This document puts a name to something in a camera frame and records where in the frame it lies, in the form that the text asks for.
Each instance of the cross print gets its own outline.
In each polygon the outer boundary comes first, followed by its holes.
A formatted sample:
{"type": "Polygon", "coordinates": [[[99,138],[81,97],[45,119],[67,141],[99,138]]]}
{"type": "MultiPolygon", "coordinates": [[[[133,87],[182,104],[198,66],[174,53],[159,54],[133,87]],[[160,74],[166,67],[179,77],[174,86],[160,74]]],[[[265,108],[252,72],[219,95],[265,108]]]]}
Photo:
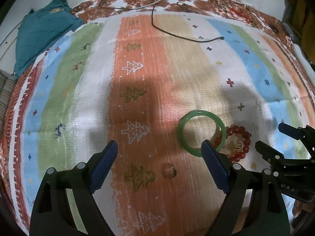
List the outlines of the cross print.
{"type": "Polygon", "coordinates": [[[229,85],[230,85],[230,87],[232,88],[232,87],[233,87],[234,82],[233,82],[233,81],[231,81],[231,79],[230,79],[230,78],[227,78],[227,79],[228,79],[228,81],[226,81],[226,84],[229,84],[229,85]]]}
{"type": "Polygon", "coordinates": [[[239,109],[240,111],[243,111],[244,107],[245,106],[243,105],[243,103],[240,103],[239,106],[237,107],[237,109],[239,109]]]}

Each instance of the orange stripe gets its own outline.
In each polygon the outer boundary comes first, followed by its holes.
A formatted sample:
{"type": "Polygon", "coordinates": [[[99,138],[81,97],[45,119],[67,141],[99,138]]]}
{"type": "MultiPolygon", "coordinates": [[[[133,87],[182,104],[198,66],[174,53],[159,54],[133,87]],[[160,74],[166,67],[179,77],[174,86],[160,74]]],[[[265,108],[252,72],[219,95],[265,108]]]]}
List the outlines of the orange stripe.
{"type": "Polygon", "coordinates": [[[272,40],[272,39],[270,39],[264,35],[261,35],[261,37],[272,48],[274,53],[281,60],[285,69],[289,72],[291,78],[293,79],[294,84],[299,89],[300,99],[303,103],[306,114],[308,116],[309,125],[314,127],[315,126],[315,107],[314,107],[314,104],[312,103],[312,99],[311,99],[299,73],[294,69],[294,66],[291,64],[289,59],[286,57],[284,52],[279,48],[279,46],[275,43],[274,40],[272,40]]]}
{"type": "Polygon", "coordinates": [[[128,222],[128,224],[120,223],[119,227],[123,232],[139,236],[143,235],[142,229],[133,225],[139,222],[139,212],[146,216],[151,213],[166,219],[154,232],[149,229],[146,233],[149,236],[167,235],[172,229],[178,229],[180,223],[178,219],[178,224],[169,225],[167,216],[173,213],[168,209],[173,206],[174,199],[168,198],[172,194],[170,182],[161,176],[161,164],[169,162],[170,155],[181,152],[181,149],[176,145],[174,138],[176,114],[170,114],[174,111],[172,109],[174,100],[170,91],[172,82],[169,81],[168,76],[167,56],[163,38],[157,36],[159,32],[152,28],[149,15],[122,18],[115,48],[114,75],[109,97],[111,126],[108,139],[114,139],[119,146],[118,158],[112,169],[112,188],[119,202],[116,215],[120,221],[128,222]],[[129,30],[141,32],[128,36],[129,30]],[[141,47],[128,51],[124,48],[128,43],[141,44],[141,47]],[[141,63],[143,67],[127,75],[127,71],[122,70],[127,61],[141,63]],[[136,87],[145,90],[146,93],[135,101],[126,102],[126,97],[120,95],[126,93],[127,87],[131,89],[136,87]],[[121,133],[121,130],[127,129],[127,120],[133,124],[137,121],[141,125],[148,126],[150,132],[142,136],[139,142],[135,139],[129,144],[128,135],[121,133]],[[132,182],[124,179],[125,176],[131,175],[131,164],[138,168],[143,165],[146,170],[153,171],[156,180],[149,183],[146,188],[142,185],[135,191],[132,182]]]}

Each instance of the yellow star print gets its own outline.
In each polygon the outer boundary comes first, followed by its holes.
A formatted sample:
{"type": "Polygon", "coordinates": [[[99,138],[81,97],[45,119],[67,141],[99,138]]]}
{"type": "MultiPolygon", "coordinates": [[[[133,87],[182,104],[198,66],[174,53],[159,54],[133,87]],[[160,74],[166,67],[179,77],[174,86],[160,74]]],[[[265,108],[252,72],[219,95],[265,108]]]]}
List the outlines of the yellow star print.
{"type": "Polygon", "coordinates": [[[250,167],[255,170],[257,169],[257,164],[253,161],[250,167]]]}

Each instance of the red cross print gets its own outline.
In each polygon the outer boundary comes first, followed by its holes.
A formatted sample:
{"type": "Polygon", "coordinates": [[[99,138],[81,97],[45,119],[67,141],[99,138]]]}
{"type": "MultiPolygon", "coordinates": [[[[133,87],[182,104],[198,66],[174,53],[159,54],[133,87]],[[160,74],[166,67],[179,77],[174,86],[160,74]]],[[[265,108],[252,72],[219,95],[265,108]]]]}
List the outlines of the red cross print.
{"type": "Polygon", "coordinates": [[[230,78],[227,78],[227,79],[228,79],[228,81],[226,81],[226,84],[229,84],[229,85],[230,85],[230,87],[232,88],[232,87],[233,87],[234,82],[233,82],[233,81],[231,81],[231,79],[230,79],[230,78]]]}

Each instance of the bed sheet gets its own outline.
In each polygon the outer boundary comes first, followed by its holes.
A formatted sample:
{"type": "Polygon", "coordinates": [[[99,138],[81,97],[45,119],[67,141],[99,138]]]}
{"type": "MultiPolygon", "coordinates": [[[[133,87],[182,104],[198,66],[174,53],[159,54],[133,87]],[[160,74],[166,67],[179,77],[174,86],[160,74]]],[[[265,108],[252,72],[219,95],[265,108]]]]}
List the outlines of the bed sheet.
{"type": "MultiPolygon", "coordinates": [[[[280,122],[315,126],[314,86],[286,38],[248,22],[161,6],[154,20],[183,37],[225,39],[186,41],[153,28],[150,11],[125,11],[65,35],[19,78],[0,141],[0,171],[26,233],[47,168],[71,169],[110,139],[119,154],[94,198],[116,235],[177,236],[207,228],[225,195],[202,158],[183,150],[176,137],[178,120],[194,109],[213,112],[226,126],[244,126],[252,143],[262,140],[286,158],[308,157],[300,142],[277,130],[280,122]],[[170,167],[172,179],[164,174],[170,167]]],[[[198,118],[185,136],[200,146],[215,128],[198,118]]],[[[253,144],[240,164],[259,172],[268,167],[253,144]]],[[[285,197],[285,203],[292,217],[293,200],[285,197]]]]}

